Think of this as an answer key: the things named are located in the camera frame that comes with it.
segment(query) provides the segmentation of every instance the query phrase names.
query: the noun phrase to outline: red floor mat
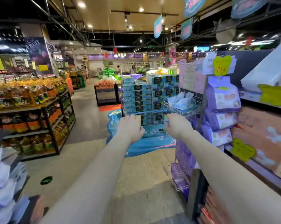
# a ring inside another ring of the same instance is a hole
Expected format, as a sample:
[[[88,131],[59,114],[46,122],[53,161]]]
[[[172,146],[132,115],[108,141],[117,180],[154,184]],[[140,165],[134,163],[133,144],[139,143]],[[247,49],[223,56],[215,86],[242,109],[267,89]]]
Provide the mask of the red floor mat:
[[[115,109],[120,109],[121,105],[107,105],[107,106],[101,106],[99,107],[100,112],[106,112],[106,111],[112,111]]]

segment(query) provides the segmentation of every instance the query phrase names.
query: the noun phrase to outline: tile floor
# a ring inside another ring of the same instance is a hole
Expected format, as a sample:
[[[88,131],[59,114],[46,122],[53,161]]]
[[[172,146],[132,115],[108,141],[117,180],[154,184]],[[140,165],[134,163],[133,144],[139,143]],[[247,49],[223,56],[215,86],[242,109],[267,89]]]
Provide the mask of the tile floor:
[[[24,193],[41,194],[52,207],[105,147],[108,112],[99,112],[93,83],[72,96],[76,123],[60,156],[25,162],[31,176]],[[190,223],[165,170],[175,150],[156,150],[125,158],[103,224]],[[48,185],[40,181],[53,176]]]

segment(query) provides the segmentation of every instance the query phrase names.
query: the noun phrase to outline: person's left hand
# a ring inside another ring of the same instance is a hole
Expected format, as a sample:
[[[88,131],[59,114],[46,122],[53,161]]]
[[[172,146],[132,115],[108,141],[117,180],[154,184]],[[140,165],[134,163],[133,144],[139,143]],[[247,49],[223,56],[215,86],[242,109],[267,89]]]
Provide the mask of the person's left hand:
[[[141,116],[125,116],[118,123],[116,135],[128,139],[129,143],[135,143],[145,134],[141,127]]]

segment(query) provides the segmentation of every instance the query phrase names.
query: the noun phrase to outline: pile of fruit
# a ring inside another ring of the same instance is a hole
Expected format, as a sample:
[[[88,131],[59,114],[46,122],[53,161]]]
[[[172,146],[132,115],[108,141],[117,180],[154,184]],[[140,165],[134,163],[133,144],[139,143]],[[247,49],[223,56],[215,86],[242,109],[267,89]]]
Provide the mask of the pile of fruit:
[[[95,86],[96,86],[97,90],[113,89],[114,82],[103,79],[103,80],[99,81],[98,83],[95,83]]]

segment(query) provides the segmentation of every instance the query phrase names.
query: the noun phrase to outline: hand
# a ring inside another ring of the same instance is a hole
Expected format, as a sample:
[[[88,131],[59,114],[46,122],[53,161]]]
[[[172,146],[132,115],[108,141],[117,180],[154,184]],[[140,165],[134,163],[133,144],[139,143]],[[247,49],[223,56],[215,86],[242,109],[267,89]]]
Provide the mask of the hand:
[[[128,139],[129,143],[135,143],[145,134],[141,127],[141,116],[125,116],[118,123],[116,135]]]
[[[183,140],[187,135],[194,132],[191,123],[184,117],[174,113],[167,114],[168,126],[165,127],[165,131],[175,139]]]

